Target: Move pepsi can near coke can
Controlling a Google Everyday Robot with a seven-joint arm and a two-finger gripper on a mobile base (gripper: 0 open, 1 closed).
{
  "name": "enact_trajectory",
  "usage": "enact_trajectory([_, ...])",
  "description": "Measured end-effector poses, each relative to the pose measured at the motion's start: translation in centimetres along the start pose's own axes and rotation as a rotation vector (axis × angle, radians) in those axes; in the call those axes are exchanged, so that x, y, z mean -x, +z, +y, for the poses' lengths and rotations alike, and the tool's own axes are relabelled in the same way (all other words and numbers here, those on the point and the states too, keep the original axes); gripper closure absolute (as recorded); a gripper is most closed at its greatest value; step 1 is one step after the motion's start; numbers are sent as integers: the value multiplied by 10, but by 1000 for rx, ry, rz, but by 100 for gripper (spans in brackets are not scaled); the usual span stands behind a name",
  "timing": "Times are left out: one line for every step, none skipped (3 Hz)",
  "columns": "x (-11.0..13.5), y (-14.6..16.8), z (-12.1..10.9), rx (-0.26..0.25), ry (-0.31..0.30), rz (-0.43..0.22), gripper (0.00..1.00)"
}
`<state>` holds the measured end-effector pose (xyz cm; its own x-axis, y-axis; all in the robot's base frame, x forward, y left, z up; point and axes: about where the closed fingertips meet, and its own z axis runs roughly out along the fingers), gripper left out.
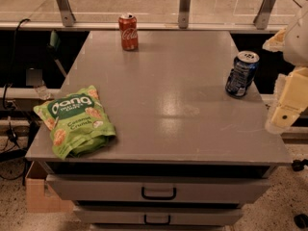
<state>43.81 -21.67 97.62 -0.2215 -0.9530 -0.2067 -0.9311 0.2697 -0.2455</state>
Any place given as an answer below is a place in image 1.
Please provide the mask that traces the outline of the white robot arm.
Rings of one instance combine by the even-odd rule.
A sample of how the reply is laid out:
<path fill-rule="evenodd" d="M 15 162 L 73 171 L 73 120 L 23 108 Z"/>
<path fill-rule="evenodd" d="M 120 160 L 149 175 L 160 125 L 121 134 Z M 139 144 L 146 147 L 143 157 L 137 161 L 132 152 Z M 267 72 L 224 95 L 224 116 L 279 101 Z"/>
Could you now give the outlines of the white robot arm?
<path fill-rule="evenodd" d="M 282 52 L 295 69 L 279 74 L 265 128 L 273 134 L 289 129 L 308 108 L 308 5 L 305 4 L 289 25 L 267 39 L 263 48 Z"/>

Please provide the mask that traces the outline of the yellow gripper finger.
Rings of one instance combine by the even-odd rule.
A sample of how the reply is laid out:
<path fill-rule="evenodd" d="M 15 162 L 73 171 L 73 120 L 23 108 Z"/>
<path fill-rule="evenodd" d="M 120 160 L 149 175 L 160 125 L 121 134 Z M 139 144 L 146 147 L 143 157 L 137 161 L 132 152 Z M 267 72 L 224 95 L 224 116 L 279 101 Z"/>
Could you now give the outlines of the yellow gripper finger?
<path fill-rule="evenodd" d="M 286 29 L 279 30 L 273 37 L 267 39 L 262 48 L 270 52 L 282 52 L 285 45 Z"/>
<path fill-rule="evenodd" d="M 308 108 L 308 68 L 297 66 L 288 75 L 279 74 L 265 128 L 272 134 L 289 129 Z"/>

